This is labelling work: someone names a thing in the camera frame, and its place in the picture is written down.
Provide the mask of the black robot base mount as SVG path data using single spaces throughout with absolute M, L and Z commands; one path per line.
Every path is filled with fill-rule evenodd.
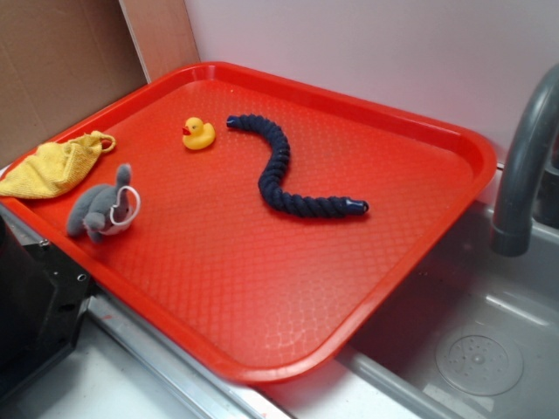
M 1 221 L 2 402 L 76 347 L 90 281 L 55 244 L 21 244 Z

